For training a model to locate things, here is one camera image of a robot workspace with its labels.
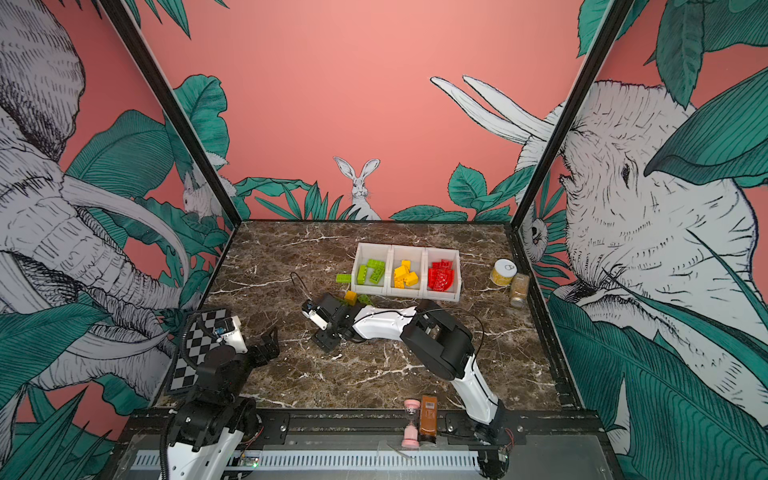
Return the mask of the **white three-compartment bin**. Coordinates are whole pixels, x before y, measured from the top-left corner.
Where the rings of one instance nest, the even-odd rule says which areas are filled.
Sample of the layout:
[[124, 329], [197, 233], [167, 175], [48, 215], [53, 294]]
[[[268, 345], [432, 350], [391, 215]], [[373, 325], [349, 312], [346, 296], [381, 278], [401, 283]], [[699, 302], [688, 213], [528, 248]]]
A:
[[458, 250], [359, 243], [351, 290], [358, 294], [458, 302]]

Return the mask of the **red arch lego piece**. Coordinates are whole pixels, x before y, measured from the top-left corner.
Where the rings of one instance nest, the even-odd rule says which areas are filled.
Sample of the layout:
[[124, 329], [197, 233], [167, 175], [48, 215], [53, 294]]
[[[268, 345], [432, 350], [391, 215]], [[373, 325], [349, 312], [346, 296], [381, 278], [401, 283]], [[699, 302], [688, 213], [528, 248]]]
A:
[[450, 261], [433, 262], [428, 269], [427, 286], [429, 290], [448, 291], [455, 280], [453, 263]]

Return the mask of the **long green lego brick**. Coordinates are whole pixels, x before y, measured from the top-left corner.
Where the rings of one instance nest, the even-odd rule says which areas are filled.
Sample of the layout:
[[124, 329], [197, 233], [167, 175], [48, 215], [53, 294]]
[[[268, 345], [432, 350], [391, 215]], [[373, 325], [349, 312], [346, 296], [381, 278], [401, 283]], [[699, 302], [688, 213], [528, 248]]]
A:
[[369, 273], [369, 281], [374, 285], [379, 284], [386, 270], [386, 262], [376, 259], [369, 259], [366, 266]]

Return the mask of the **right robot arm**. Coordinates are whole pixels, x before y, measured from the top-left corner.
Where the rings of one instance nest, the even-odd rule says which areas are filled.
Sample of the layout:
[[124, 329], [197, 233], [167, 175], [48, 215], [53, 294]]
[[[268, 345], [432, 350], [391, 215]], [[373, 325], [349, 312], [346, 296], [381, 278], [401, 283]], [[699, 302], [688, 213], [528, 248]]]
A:
[[307, 300], [302, 314], [317, 326], [313, 341], [325, 352], [342, 340], [392, 340], [404, 343], [425, 368], [452, 384], [474, 422], [474, 436], [490, 444], [501, 428], [505, 408], [493, 393], [477, 362], [472, 333], [432, 300], [409, 308], [351, 306], [330, 294]]

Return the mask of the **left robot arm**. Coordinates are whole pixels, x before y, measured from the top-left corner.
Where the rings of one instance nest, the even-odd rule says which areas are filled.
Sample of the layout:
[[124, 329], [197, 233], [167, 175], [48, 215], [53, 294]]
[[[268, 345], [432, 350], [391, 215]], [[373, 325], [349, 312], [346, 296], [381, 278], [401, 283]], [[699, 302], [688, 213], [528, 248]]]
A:
[[231, 321], [212, 330], [218, 346], [196, 368], [197, 382], [171, 414], [159, 444], [162, 479], [220, 479], [237, 447], [263, 430], [255, 401], [241, 395], [252, 370], [280, 354], [278, 330], [248, 345]]

